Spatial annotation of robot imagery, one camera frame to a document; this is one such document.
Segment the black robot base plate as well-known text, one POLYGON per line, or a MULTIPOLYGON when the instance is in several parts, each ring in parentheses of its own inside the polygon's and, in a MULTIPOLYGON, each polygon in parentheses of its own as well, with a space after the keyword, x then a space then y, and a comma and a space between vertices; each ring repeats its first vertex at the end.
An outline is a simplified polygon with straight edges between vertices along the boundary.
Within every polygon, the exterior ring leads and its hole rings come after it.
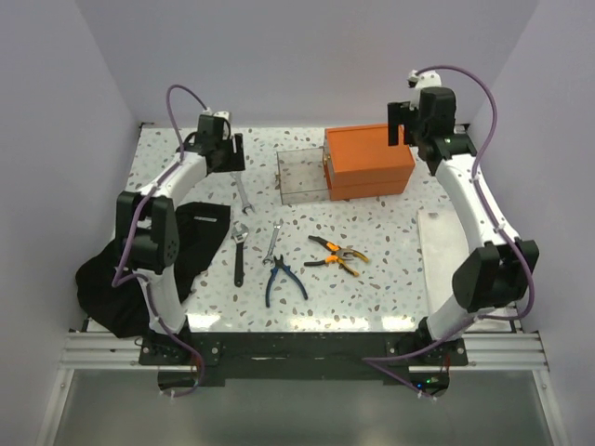
MULTIPOLYGON (((188 333, 182 340, 204 360, 198 377, 206 387, 225 387, 228 380, 373 380, 375 370, 363 358, 403 354, 409 333, 188 333)), ((410 366, 439 367, 469 364, 464 341, 449 341, 429 353, 390 364, 400 377, 410 366)), ((189 367, 192 353, 166 335, 143 337, 142 366, 189 367)))

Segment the large silver combination wrench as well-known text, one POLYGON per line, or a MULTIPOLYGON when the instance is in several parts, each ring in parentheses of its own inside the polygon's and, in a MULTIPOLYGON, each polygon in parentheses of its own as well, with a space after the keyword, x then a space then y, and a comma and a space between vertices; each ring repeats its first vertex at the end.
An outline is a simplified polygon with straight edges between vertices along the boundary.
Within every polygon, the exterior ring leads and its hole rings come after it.
POLYGON ((236 183, 238 188, 238 193, 242 202, 242 213, 247 215, 249 211, 254 212, 255 208, 253 204, 250 203, 247 193, 245 191, 245 186, 242 181, 242 173, 241 172, 231 172, 231 177, 236 183))

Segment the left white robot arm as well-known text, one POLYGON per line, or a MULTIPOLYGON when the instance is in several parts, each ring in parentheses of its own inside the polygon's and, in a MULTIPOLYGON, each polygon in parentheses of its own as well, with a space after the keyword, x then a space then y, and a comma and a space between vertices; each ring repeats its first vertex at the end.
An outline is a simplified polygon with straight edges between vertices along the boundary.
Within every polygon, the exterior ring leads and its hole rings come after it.
POLYGON ((182 364, 192 355, 191 339, 180 334, 187 317, 174 274, 180 250, 176 209, 207 176, 244 169, 242 135, 231 131, 231 114, 206 111, 199 115, 196 132, 180 143, 160 174, 138 191, 123 191, 117 198, 113 241, 119 262, 112 287, 139 281, 149 327, 166 335, 159 351, 172 364, 182 364))

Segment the black-handled adjustable wrench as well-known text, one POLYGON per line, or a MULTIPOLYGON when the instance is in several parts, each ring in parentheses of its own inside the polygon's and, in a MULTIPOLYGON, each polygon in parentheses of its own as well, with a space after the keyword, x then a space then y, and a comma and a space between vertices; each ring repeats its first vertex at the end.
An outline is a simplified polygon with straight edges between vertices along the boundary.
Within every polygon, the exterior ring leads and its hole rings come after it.
POLYGON ((242 287, 244 283, 244 245, 248 236, 248 227, 235 222, 231 230, 231 237, 235 242, 234 285, 242 287))

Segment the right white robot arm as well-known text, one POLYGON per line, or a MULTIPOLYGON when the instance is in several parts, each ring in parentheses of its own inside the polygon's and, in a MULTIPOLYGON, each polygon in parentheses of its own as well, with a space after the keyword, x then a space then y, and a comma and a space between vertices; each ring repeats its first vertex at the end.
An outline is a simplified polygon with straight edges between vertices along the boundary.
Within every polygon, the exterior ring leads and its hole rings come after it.
POLYGON ((423 85, 414 91, 409 101, 389 103, 388 142, 417 147, 453 204, 469 249, 453 274, 451 296, 415 332, 416 358, 433 365, 446 355, 446 342, 476 321, 497 320, 497 309, 525 298, 524 310, 532 310, 539 248, 509 226, 480 171, 480 154, 470 136, 456 133, 455 92, 423 85))

